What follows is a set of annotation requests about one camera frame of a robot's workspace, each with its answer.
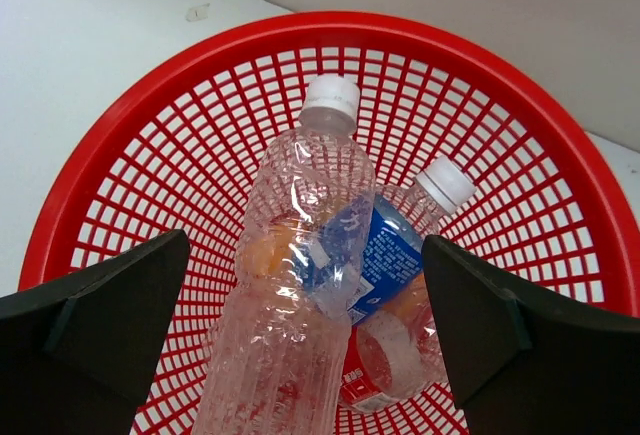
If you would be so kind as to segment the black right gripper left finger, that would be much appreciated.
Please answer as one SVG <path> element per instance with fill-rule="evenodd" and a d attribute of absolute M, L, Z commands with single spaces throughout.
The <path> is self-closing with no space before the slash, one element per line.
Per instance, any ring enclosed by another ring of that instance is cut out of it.
<path fill-rule="evenodd" d="M 172 230 L 1 300 L 1 431 L 127 434 L 145 404 L 186 273 Z"/>

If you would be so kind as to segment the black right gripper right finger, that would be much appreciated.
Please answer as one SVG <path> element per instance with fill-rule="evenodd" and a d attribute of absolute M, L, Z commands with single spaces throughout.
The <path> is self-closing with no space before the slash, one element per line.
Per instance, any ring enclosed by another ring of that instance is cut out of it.
<path fill-rule="evenodd" d="M 639 320 L 524 280 L 437 235 L 424 277 L 472 434 L 636 434 Z"/>

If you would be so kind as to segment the clear bottle red label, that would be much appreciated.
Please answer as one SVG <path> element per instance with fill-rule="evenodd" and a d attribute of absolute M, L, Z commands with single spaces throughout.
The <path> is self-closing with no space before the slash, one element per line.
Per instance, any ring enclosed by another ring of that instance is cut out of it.
<path fill-rule="evenodd" d="M 352 331 L 339 405 L 374 413 L 447 382 L 432 310 L 422 306 L 412 319 L 380 310 Z"/>

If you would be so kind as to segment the clear bottle blue label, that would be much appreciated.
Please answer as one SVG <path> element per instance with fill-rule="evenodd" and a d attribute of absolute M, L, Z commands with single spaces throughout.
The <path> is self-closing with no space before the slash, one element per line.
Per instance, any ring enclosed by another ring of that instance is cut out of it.
<path fill-rule="evenodd" d="M 332 218 L 300 248 L 294 267 L 303 287 L 321 308 L 336 299 L 328 282 L 344 282 L 354 325 L 363 323 L 408 287 L 423 269 L 424 238 L 439 232 L 439 220 L 452 215 L 474 194 L 470 179 L 445 156 L 418 173 L 408 188 L 377 188 L 359 276 L 345 258 L 346 232 Z"/>

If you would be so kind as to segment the clear unlabelled plastic bottle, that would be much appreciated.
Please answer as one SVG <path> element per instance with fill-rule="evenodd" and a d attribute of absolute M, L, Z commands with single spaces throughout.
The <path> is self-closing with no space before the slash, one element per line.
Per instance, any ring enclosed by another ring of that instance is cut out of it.
<path fill-rule="evenodd" d="M 354 141 L 360 102 L 351 81 L 312 80 L 299 125 L 283 132 L 260 161 L 244 214 L 227 297 L 210 335 L 210 362 L 196 434 L 329 434 L 351 334 L 347 285 L 321 308 L 295 267 L 282 278 L 244 275 L 237 252 L 282 224 L 296 231 L 292 255 L 332 218 L 346 232 L 345 258 L 359 276 L 373 211 L 376 175 Z"/>

